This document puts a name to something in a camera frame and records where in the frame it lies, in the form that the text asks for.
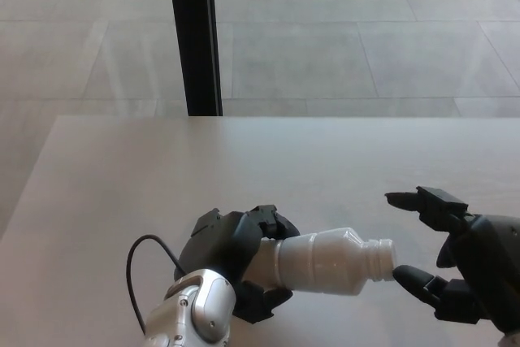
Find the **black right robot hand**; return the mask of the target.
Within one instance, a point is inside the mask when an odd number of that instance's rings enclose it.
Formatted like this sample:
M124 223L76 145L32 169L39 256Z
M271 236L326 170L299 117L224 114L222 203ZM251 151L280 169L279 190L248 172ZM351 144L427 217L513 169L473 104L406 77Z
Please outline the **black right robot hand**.
M446 232L436 266L457 268L461 279L445 280L410 265L395 267L394 280L434 310L441 321L491 321L505 336L519 332L519 219L472 214L442 189L386 193L388 204L414 211L425 225Z

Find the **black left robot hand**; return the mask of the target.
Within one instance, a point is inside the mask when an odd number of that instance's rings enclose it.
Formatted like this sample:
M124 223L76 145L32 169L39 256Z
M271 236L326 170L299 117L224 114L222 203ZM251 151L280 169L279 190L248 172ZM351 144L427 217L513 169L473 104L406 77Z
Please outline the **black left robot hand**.
M263 238L282 240L300 232L273 205L256 206L250 211L221 215L213 209L200 217L180 255L174 279L209 269L227 279L236 293L233 315L255 324L273 316L293 292L286 288L266 290L260 283L244 278Z

